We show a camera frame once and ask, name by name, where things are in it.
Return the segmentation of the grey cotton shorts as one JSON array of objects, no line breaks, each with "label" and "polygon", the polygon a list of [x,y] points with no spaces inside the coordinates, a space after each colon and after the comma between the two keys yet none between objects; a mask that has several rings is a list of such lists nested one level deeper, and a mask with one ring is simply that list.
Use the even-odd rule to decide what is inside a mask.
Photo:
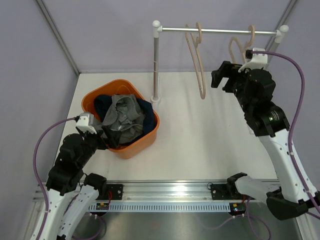
[{"label": "grey cotton shorts", "polygon": [[145,115],[134,94],[102,94],[96,103],[100,104],[102,126],[120,131],[118,146],[130,144],[143,135]]}]

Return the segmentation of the beige wooden hanger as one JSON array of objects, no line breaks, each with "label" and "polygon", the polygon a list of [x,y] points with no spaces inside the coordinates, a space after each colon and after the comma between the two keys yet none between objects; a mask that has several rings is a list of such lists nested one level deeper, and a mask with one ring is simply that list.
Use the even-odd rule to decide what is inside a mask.
[{"label": "beige wooden hanger", "polygon": [[193,62],[200,98],[204,100],[206,98],[206,81],[203,62],[198,49],[202,42],[202,26],[199,22],[196,22],[195,28],[198,32],[197,37],[192,32],[185,32],[184,37]]},{"label": "beige wooden hanger", "polygon": [[246,60],[246,57],[245,57],[245,51],[252,46],[253,42],[255,41],[255,26],[254,25],[250,25],[248,27],[248,30],[250,31],[250,40],[249,41],[246,41],[245,44],[242,44],[242,42],[240,41],[240,39],[236,36],[232,36],[229,40],[229,43],[228,43],[228,52],[229,52],[229,55],[230,55],[230,58],[231,58],[231,62],[233,64],[236,64],[236,57],[233,53],[233,49],[232,49],[232,44],[233,42],[236,43],[238,49],[239,49],[239,52],[240,52],[240,56],[241,56],[241,59],[242,59],[242,63],[246,63],[247,60]]}]

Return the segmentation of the navy blue mesh shorts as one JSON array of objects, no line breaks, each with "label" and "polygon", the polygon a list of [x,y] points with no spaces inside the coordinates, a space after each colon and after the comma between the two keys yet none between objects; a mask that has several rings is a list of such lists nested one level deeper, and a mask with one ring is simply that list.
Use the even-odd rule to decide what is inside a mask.
[{"label": "navy blue mesh shorts", "polygon": [[[148,131],[152,130],[152,127],[154,127],[153,125],[153,107],[151,105],[150,102],[146,101],[146,100],[139,100],[137,97],[137,102],[145,116],[144,121],[143,121],[143,135],[146,135],[148,133]],[[98,109],[98,107],[100,106],[100,104],[97,104],[97,97],[94,99],[94,108],[97,111],[98,117],[100,119],[100,121],[102,122],[102,119],[100,117],[100,109]]]}]

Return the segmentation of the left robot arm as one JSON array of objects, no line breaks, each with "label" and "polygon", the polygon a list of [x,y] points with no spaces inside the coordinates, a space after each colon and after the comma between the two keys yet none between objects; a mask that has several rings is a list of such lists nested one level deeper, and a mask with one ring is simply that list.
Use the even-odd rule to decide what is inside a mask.
[{"label": "left robot arm", "polygon": [[98,200],[107,195],[107,177],[129,182],[204,181],[223,177],[218,167],[218,151],[213,146],[219,119],[212,101],[196,97],[188,72],[167,72],[163,78],[164,99],[151,103],[141,94],[149,85],[144,73],[109,81],[99,88],[93,88],[91,73],[84,75],[84,81],[77,84],[84,91],[84,113],[74,118],[77,124],[83,126],[91,120],[102,124],[106,108],[97,107],[98,98],[109,102],[112,95],[132,95],[145,114],[142,134],[127,144],[117,143],[118,134],[107,127],[88,126],[66,136],[46,183],[41,185],[44,207],[31,236],[33,240],[57,238],[58,218],[95,152],[101,158],[90,165],[101,175],[92,174],[89,179],[93,182],[90,194]]}]

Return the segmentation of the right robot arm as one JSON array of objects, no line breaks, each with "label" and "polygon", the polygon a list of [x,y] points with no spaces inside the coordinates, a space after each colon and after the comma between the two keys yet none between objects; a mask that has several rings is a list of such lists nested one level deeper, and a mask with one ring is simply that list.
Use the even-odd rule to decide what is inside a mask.
[{"label": "right robot arm", "polygon": [[263,202],[281,221],[303,215],[319,204],[319,191],[309,180],[304,187],[294,167],[295,148],[288,141],[290,124],[284,111],[272,101],[276,87],[272,75],[263,68],[243,69],[240,64],[223,61],[211,77],[212,88],[227,78],[223,91],[236,97],[248,127],[267,151],[280,183],[269,185],[240,172],[227,179],[228,196],[237,199],[245,195]]}]

